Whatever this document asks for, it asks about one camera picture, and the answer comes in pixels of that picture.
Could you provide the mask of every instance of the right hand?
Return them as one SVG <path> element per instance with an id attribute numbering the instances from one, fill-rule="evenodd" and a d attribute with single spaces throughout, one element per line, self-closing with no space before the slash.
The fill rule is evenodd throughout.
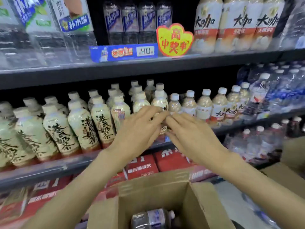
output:
<path id="1" fill-rule="evenodd" d="M 167 116 L 165 122 L 171 128 L 166 134 L 185 156 L 214 173 L 220 173 L 230 152 L 207 123 L 187 113 L 174 113 Z"/>

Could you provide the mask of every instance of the bottle cap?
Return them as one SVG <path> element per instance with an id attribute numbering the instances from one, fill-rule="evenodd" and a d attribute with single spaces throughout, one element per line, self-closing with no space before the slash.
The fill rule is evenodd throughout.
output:
<path id="1" fill-rule="evenodd" d="M 274 124 L 271 125 L 271 127 L 274 128 L 274 129 L 279 129 L 281 126 L 277 123 L 274 123 Z"/>
<path id="2" fill-rule="evenodd" d="M 250 130 L 248 128 L 246 128 L 244 131 L 243 131 L 244 134 L 249 134 L 250 133 Z"/>
<path id="3" fill-rule="evenodd" d="M 261 73 L 260 79 L 269 79 L 270 74 L 269 73 Z"/>
<path id="4" fill-rule="evenodd" d="M 298 72 L 299 72 L 299 69 L 290 69 L 289 72 L 290 72 L 290 73 L 298 73 Z"/>
<path id="5" fill-rule="evenodd" d="M 28 107 L 16 108 L 13 112 L 14 112 L 16 118 L 32 116 Z"/>
<path id="6" fill-rule="evenodd" d="M 36 106 L 38 105 L 37 100 L 34 97 L 27 97 L 23 99 L 23 103 L 25 104 L 25 106 L 29 107 L 29 106 Z"/>
<path id="7" fill-rule="evenodd" d="M 70 100 L 78 100 L 80 98 L 78 92 L 69 92 L 68 96 Z"/>
<path id="8" fill-rule="evenodd" d="M 94 96 L 98 96 L 98 91 L 96 89 L 91 89 L 88 91 L 90 98 L 93 98 Z"/>
<path id="9" fill-rule="evenodd" d="M 279 70 L 275 70 L 276 73 L 279 73 L 279 74 L 283 74 L 284 73 L 284 70 L 282 69 L 279 69 Z"/>
<path id="10" fill-rule="evenodd" d="M 72 101 L 69 101 L 68 107 L 69 107 L 69 109 L 71 109 L 71 110 L 82 108 L 81 102 L 80 102 L 79 100 L 72 100 Z"/>
<path id="11" fill-rule="evenodd" d="M 282 123 L 282 124 L 288 124 L 288 123 L 289 123 L 289 120 L 288 120 L 288 119 L 282 119 L 281 123 Z"/>
<path id="12" fill-rule="evenodd" d="M 227 88 L 219 88 L 218 93 L 219 94 L 226 94 L 227 93 Z"/>
<path id="13" fill-rule="evenodd" d="M 103 104 L 104 103 L 104 100 L 101 96 L 94 96 L 92 98 L 92 103 L 93 104 Z"/>
<path id="14" fill-rule="evenodd" d="M 173 93 L 173 94 L 171 94 L 171 95 L 170 95 L 170 99 L 171 99 L 172 101 L 177 101 L 177 100 L 179 100 L 179 94 L 178 94 L 178 93 Z"/>
<path id="15" fill-rule="evenodd" d="M 42 106 L 42 109 L 45 114 L 49 114 L 49 113 L 58 111 L 55 104 L 45 104 Z"/>
<path id="16" fill-rule="evenodd" d="M 146 95 L 145 92 L 138 92 L 135 95 L 136 100 L 145 100 L 146 99 Z"/>
<path id="17" fill-rule="evenodd" d="M 108 95 L 109 96 L 116 96 L 117 95 L 117 90 L 114 88 L 108 89 Z"/>
<path id="18" fill-rule="evenodd" d="M 156 84 L 156 90 L 164 90 L 164 84 L 162 84 L 162 83 L 157 83 L 157 84 Z"/>
<path id="19" fill-rule="evenodd" d="M 204 95 L 204 96 L 209 96 L 209 95 L 211 95 L 211 90 L 210 90 L 210 89 L 207 89 L 207 88 L 203 89 L 203 90 L 202 90 L 202 95 Z"/>
<path id="20" fill-rule="evenodd" d="M 135 94 L 138 93 L 138 92 L 141 92 L 141 91 L 143 91 L 142 86 L 136 85 L 136 86 L 134 87 L 134 93 L 135 93 Z"/>
<path id="21" fill-rule="evenodd" d="M 188 90 L 188 91 L 186 92 L 186 96 L 187 96 L 187 97 L 194 97 L 194 96 L 195 96 L 195 92 L 192 91 L 192 90 Z"/>
<path id="22" fill-rule="evenodd" d="M 240 86 L 233 85 L 231 90 L 232 90 L 232 92 L 239 92 L 240 91 Z"/>
<path id="23" fill-rule="evenodd" d="M 57 104 L 58 103 L 56 96 L 47 96 L 47 97 L 45 97 L 44 101 L 46 104 Z"/>
<path id="24" fill-rule="evenodd" d="M 155 83 L 154 83 L 154 80 L 153 79 L 148 79 L 146 80 L 146 85 L 147 86 L 153 86 Z"/>
<path id="25" fill-rule="evenodd" d="M 302 118 L 301 117 L 294 117 L 293 120 L 297 121 L 297 122 L 300 122 L 302 120 Z"/>
<path id="26" fill-rule="evenodd" d="M 271 66 L 270 69 L 271 70 L 276 70 L 276 69 L 278 69 L 278 66 Z"/>
<path id="27" fill-rule="evenodd" d="M 122 95 L 117 95 L 114 97 L 114 102 L 115 103 L 121 103 L 121 102 L 124 102 L 124 98 Z"/>
<path id="28" fill-rule="evenodd" d="M 9 110 L 13 110 L 12 105 L 8 102 L 8 101 L 2 101 L 0 102 L 0 111 L 9 111 Z"/>
<path id="29" fill-rule="evenodd" d="M 156 90 L 155 91 L 155 96 L 160 98 L 160 97 L 164 97 L 164 91 L 163 90 Z"/>
<path id="30" fill-rule="evenodd" d="M 111 84 L 111 88 L 114 88 L 116 90 L 119 90 L 120 89 L 120 86 L 118 83 L 114 83 L 114 84 Z"/>
<path id="31" fill-rule="evenodd" d="M 264 128 L 263 126 L 257 126 L 257 127 L 256 127 L 256 130 L 259 131 L 259 132 L 263 132 L 264 129 L 265 129 L 265 128 Z"/>
<path id="32" fill-rule="evenodd" d="M 170 218 L 171 218 L 171 219 L 174 219 L 174 218 L 175 218 L 175 212 L 172 211 L 172 210 L 170 211 Z"/>
<path id="33" fill-rule="evenodd" d="M 139 82 L 137 80 L 133 80 L 132 81 L 132 87 L 136 86 L 136 85 L 139 85 Z"/>
<path id="34" fill-rule="evenodd" d="M 250 84 L 249 84 L 249 83 L 246 83 L 246 82 L 243 82 L 240 86 L 241 86 L 242 88 L 249 88 Z"/>

